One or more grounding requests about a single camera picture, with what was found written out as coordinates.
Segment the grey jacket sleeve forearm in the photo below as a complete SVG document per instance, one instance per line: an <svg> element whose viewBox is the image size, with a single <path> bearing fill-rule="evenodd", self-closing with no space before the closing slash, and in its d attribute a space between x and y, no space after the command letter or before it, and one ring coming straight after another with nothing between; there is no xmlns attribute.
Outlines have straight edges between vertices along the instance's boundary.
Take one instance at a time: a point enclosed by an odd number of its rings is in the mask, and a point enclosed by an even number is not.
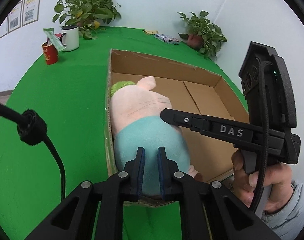
<svg viewBox="0 0 304 240"><path fill-rule="evenodd" d="M281 239L295 239L304 228L304 184L292 181L293 195L277 213L262 214L261 220Z"/></svg>

